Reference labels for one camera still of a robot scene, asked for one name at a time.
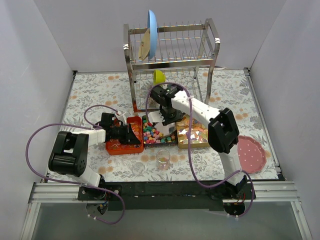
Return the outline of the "metal scoop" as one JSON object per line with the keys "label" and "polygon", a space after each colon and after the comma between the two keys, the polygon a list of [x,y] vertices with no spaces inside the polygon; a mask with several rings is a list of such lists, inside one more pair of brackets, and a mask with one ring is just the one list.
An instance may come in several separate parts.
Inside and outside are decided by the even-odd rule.
{"label": "metal scoop", "polygon": [[167,125],[163,125],[163,122],[158,122],[155,126],[155,129],[163,134],[163,136],[169,136],[176,131],[176,124],[170,123]]}

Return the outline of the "star candy tin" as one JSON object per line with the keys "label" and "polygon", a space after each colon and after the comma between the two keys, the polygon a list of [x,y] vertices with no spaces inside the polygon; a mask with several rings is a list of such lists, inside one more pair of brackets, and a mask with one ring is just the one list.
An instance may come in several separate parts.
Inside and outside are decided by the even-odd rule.
{"label": "star candy tin", "polygon": [[142,116],[142,139],[144,147],[170,147],[178,144],[177,130],[173,131],[169,135],[164,135],[162,131],[156,129],[156,122],[147,122],[147,117]]}

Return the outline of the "gold tin of candies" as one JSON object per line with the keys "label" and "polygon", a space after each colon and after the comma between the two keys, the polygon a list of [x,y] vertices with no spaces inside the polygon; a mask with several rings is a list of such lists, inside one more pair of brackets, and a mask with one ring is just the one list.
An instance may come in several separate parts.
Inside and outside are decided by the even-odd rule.
{"label": "gold tin of candies", "polygon": [[189,128],[190,117],[185,115],[182,121],[176,123],[177,145],[179,149],[187,149],[190,139],[191,148],[208,148],[208,129],[198,120],[192,119]]}

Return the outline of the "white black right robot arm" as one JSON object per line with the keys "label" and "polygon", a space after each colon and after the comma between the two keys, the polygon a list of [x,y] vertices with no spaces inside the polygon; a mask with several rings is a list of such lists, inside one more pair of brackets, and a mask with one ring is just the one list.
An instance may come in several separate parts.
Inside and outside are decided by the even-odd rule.
{"label": "white black right robot arm", "polygon": [[207,128],[208,143],[219,154],[224,179],[213,185],[200,183],[200,186],[206,189],[219,188],[221,194],[227,194],[232,199],[242,196],[250,176],[242,169],[239,160],[237,144],[240,132],[233,112],[201,102],[177,83],[170,83],[166,89],[162,84],[157,84],[149,90],[147,97],[159,104],[159,110],[147,112],[146,119],[154,123],[156,130],[165,136],[174,132],[175,124],[183,120],[184,114]]}

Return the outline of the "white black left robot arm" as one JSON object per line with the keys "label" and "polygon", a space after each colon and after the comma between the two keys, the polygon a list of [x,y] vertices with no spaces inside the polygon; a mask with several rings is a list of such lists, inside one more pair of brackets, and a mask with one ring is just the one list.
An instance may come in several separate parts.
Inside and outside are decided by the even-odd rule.
{"label": "white black left robot arm", "polygon": [[135,154],[143,151],[140,117],[124,119],[119,114],[102,113],[97,127],[80,132],[60,131],[48,161],[50,171],[67,175],[83,185],[95,200],[106,196],[100,174],[87,166],[88,149],[105,144],[110,155]]}

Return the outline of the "orange lollipop candy tin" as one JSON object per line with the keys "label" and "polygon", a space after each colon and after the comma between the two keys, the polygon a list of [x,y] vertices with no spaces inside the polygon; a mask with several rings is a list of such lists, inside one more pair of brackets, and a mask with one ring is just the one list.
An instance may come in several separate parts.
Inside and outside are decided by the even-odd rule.
{"label": "orange lollipop candy tin", "polygon": [[107,141],[105,144],[105,149],[112,156],[139,154],[142,153],[144,150],[142,119],[139,116],[132,116],[128,117],[126,121],[127,123],[124,126],[126,127],[127,124],[131,125],[134,134],[140,140],[141,144],[121,144],[116,139]]}

